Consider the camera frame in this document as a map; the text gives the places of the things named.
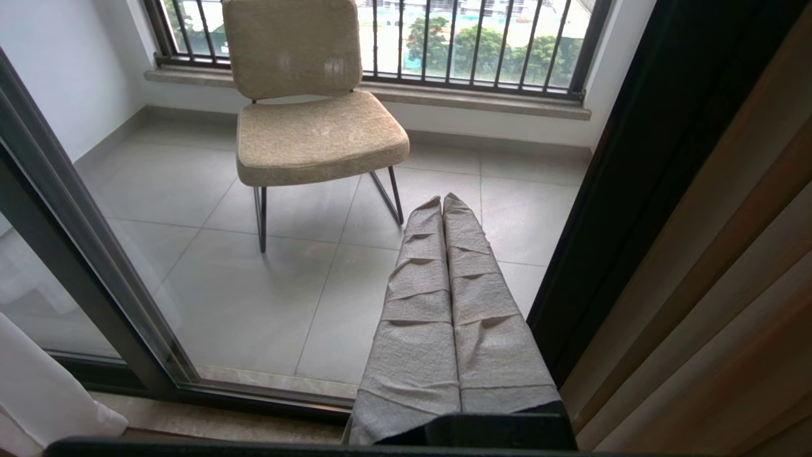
chair seat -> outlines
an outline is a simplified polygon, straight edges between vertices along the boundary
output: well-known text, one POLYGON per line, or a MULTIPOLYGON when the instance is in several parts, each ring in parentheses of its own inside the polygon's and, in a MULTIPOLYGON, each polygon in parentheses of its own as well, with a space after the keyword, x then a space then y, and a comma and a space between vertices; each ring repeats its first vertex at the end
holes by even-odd
POLYGON ((237 172, 257 187, 360 175, 403 162, 408 151, 406 132, 368 92, 248 105, 237 128, 237 172))

white sheer curtain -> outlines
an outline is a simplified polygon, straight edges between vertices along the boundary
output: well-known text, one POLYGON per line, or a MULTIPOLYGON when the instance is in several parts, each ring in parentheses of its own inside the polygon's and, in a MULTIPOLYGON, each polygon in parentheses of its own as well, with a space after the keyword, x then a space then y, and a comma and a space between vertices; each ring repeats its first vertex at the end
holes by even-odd
POLYGON ((0 313, 0 448, 35 455, 65 437, 117 436, 126 427, 0 313))

window sill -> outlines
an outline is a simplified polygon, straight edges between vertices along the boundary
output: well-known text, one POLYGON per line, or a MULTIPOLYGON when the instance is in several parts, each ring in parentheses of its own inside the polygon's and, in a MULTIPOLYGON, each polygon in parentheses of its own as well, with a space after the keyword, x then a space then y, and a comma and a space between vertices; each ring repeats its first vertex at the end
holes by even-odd
MULTIPOLYGON (((234 88, 234 79, 228 70, 162 67, 145 72, 144 77, 147 81, 234 88)), ((590 110, 574 102, 539 99, 523 95, 488 94, 470 90, 439 89, 367 81, 362 81, 358 88, 372 93, 382 102, 494 111, 570 120, 590 120, 592 116, 590 110)))

gray towel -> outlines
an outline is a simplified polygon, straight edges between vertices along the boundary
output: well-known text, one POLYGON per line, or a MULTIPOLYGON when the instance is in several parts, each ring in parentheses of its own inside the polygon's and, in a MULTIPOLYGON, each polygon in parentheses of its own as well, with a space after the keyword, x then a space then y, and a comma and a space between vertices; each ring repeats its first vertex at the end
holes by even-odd
POLYGON ((408 219, 345 442, 372 444, 460 412, 440 197, 408 219))
POLYGON ((473 212, 443 202, 463 412, 509 413, 560 400, 473 212))

beige upholstered chair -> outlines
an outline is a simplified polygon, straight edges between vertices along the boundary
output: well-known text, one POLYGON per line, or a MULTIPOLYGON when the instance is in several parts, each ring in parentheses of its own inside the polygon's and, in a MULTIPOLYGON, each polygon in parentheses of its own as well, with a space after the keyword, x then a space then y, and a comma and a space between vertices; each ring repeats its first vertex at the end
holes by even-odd
POLYGON ((269 185, 307 184, 369 172, 398 224, 403 211, 392 165, 408 157, 406 132, 361 82, 353 0, 226 0, 222 5, 240 112, 237 172, 254 188, 265 252, 269 185), (319 94, 293 104, 257 100, 319 94), (374 171, 389 167, 395 204, 374 171))

